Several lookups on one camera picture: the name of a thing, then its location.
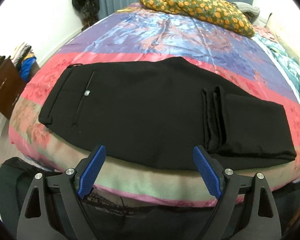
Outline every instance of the metal screw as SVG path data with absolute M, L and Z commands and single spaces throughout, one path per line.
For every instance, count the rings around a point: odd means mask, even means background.
M 259 179 L 263 179 L 265 176 L 264 176 L 262 173 L 258 172 L 258 173 L 257 173 L 257 177 L 258 177 Z
M 42 178 L 42 173 L 37 173 L 34 177 L 36 179 L 41 179 Z
M 233 170 L 231 170 L 231 169 L 225 169 L 225 173 L 227 175 L 232 175 L 233 174 Z
M 68 175 L 72 175 L 73 173 L 74 173 L 74 169 L 72 169 L 72 168 L 69 168 L 66 170 L 66 174 L 68 174 Z

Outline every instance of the gray knit fabric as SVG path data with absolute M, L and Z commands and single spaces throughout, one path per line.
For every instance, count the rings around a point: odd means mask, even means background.
M 252 6 L 245 2 L 233 2 L 237 6 L 237 8 L 243 13 L 248 13 L 251 16 L 257 16 L 260 14 L 260 8 Z

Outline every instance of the folded clothes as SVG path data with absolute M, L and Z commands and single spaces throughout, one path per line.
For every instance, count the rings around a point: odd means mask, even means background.
M 23 42 L 20 45 L 15 47 L 13 54 L 10 57 L 13 64 L 15 63 L 17 57 L 19 57 L 21 51 L 25 48 L 25 46 L 27 46 L 27 44 L 25 42 Z
M 196 171 L 199 144 L 235 170 L 296 156 L 281 105 L 182 57 L 69 66 L 39 122 L 76 147 L 103 144 L 109 156 L 158 169 Z
M 212 142 L 205 142 L 211 154 L 256 158 L 276 156 L 294 160 L 293 154 L 285 155 L 286 152 L 293 153 L 294 147 L 290 143 L 288 122 L 278 118 L 285 116 L 282 105 L 226 93 L 220 86 L 204 100 L 212 101 L 210 104 L 214 106 L 207 112 L 212 116 L 208 120 L 215 122 L 204 125 L 209 129 L 210 140 L 212 138 Z
M 20 52 L 20 54 L 17 56 L 15 62 L 13 63 L 14 66 L 16 67 L 16 69 L 18 71 L 20 71 L 21 69 L 21 66 L 22 66 L 22 61 L 23 59 L 28 55 L 28 53 L 30 52 L 31 50 L 31 46 L 30 45 L 27 45 L 23 48 L 23 50 Z

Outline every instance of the drawer handle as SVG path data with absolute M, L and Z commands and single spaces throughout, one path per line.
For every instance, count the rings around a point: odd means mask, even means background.
M 5 78 L 4 81 L 2 82 L 0 89 L 3 87 L 3 85 L 5 84 L 6 81 L 7 81 L 7 78 Z
M 17 97 L 16 97 L 16 99 L 14 100 L 14 102 L 12 103 L 12 105 L 14 105 L 15 103 L 16 103 L 16 101 L 18 100 L 18 98 L 19 98 L 19 94 L 17 95 Z

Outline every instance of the mattress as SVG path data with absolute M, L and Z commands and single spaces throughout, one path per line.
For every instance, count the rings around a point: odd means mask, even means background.
M 154 12 L 138 3 L 112 14 L 57 51 L 27 84 L 13 110 L 9 138 L 39 165 L 64 171 L 89 153 L 39 123 L 38 115 L 61 73 L 70 64 L 159 61 L 181 56 L 250 94 L 284 106 L 297 152 L 295 161 L 262 172 L 272 190 L 300 177 L 300 99 L 284 72 L 255 41 L 221 27 L 181 15 Z M 198 172 L 157 170 L 107 156 L 94 185 L 123 197 L 171 206 L 214 206 Z

